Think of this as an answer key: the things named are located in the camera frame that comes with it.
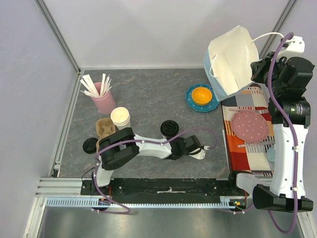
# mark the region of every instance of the floor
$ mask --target floor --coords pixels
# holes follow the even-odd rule
[[[172,119],[179,124],[180,131],[199,126],[211,128],[217,135],[216,148],[208,151],[203,160],[189,156],[177,161],[136,157],[114,171],[114,178],[228,178],[221,106],[209,113],[199,113],[189,108],[185,101],[190,86],[209,83],[204,69],[85,71],[95,82],[101,81],[102,73],[110,74],[111,93],[117,107],[129,110],[134,133],[162,138],[161,123]],[[94,155],[86,154],[82,145],[90,137],[97,138],[95,123],[104,117],[109,115],[99,113],[91,98],[80,92],[62,156],[60,177],[79,178],[95,165]],[[197,135],[203,145],[215,143],[209,132],[196,131],[188,135],[192,134]]]
[[[293,214],[274,212],[282,229]],[[297,227],[290,235],[279,232],[267,211],[233,215],[221,209],[141,208],[130,215],[98,214],[90,208],[46,207],[38,238],[303,238]]]

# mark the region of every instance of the polka dot plate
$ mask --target polka dot plate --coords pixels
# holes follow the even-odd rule
[[[264,117],[252,110],[239,111],[231,121],[234,133],[248,143],[259,143],[266,139],[269,133]]]
[[[193,90],[195,88],[198,88],[198,87],[208,88],[212,93],[212,99],[206,105],[200,106],[200,105],[196,104],[192,98]],[[191,86],[186,92],[185,100],[190,108],[192,108],[198,112],[204,112],[204,113],[207,113],[207,112],[210,112],[210,111],[216,109],[216,107],[219,104],[219,102],[217,101],[217,99],[213,93],[212,87],[208,84],[202,84],[202,83]]]

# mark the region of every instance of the gray wall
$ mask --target gray wall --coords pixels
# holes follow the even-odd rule
[[[310,60],[316,65],[314,76],[308,84],[304,96],[312,107],[312,124],[309,127],[308,137],[304,150],[304,186],[307,197],[315,202],[315,208],[312,215],[317,226],[317,27],[316,27],[316,9],[317,1],[299,0],[294,10],[291,12],[285,25],[280,31],[286,35],[288,32],[294,32],[294,35],[303,37],[305,42],[305,52],[302,57]],[[275,51],[278,41],[271,48]]]
[[[286,0],[45,0],[80,67],[203,65],[209,42],[237,25],[270,32]],[[265,39],[256,42],[261,49]]]
[[[33,0],[0,7],[0,237],[23,235],[75,80]]]

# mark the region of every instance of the yellow bowl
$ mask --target yellow bowl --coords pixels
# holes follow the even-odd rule
[[[200,106],[208,104],[212,99],[212,93],[208,88],[198,87],[192,92],[194,102]]]

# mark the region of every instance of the pink plate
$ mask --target pink plate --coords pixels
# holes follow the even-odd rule
[[[232,119],[232,129],[240,139],[249,143],[259,143],[269,133],[266,120],[252,110],[236,113]]]

